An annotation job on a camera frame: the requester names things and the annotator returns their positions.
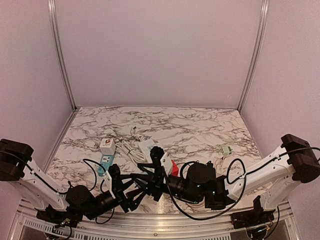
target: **red object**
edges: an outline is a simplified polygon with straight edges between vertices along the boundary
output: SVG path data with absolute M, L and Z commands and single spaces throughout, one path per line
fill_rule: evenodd
M 173 164 L 171 175 L 178 177 L 179 168 L 178 168 L 177 164 L 175 163 L 175 161 L 173 161 L 173 160 L 171 160 L 171 161 L 172 161 L 172 164 Z

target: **coiled white cable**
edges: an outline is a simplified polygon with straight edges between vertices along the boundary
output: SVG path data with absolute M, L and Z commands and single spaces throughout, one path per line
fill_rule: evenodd
M 146 156 L 142 152 L 134 150 L 126 141 L 122 141 L 121 144 L 117 143 L 116 146 L 130 157 L 134 165 L 146 162 Z

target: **white wall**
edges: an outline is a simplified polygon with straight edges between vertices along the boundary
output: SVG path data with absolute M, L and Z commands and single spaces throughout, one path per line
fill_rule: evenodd
M 265 38 L 242 115 L 263 156 L 287 133 L 320 146 L 320 4 L 271 0 Z M 320 235 L 320 179 L 289 198 L 302 240 Z
M 55 52 L 48 3 L 0 1 L 0 139 L 29 144 L 43 166 L 71 114 Z M 0 182 L 0 238 L 20 195 Z
M 236 108 L 260 0 L 57 0 L 79 106 Z

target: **blue power strip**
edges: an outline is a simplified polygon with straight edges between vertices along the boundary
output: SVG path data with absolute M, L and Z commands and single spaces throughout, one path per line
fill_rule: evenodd
M 105 170 L 108 171 L 109 167 L 113 164 L 114 162 L 115 155 L 102 155 L 100 164 L 105 168 Z M 98 175 L 100 177 L 103 177 L 105 171 L 103 170 L 102 167 L 98 167 Z

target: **marble pattern surface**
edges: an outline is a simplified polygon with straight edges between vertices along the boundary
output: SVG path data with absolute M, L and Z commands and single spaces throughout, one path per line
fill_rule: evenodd
M 188 161 L 212 161 L 217 175 L 226 174 L 228 165 L 241 158 L 246 167 L 261 160 L 255 143 L 237 110 L 189 107 L 82 107 L 68 129 L 47 174 L 64 188 L 72 185 L 91 188 L 94 174 L 82 159 L 100 162 L 99 144 L 103 138 L 116 143 L 127 141 L 138 147 L 139 137 L 152 138 L 178 164 Z M 230 146 L 233 154 L 225 159 L 222 146 Z M 122 174 L 139 173 L 128 156 L 117 148 L 114 163 Z M 235 164 L 233 171 L 241 166 Z M 101 177 L 92 193 L 100 193 Z M 252 206 L 252 200 L 265 189 L 245 195 L 235 208 Z M 204 204 L 191 206 L 178 201 L 188 213 L 210 212 Z M 159 202 L 144 197 L 135 213 L 176 214 L 179 211 L 164 194 Z

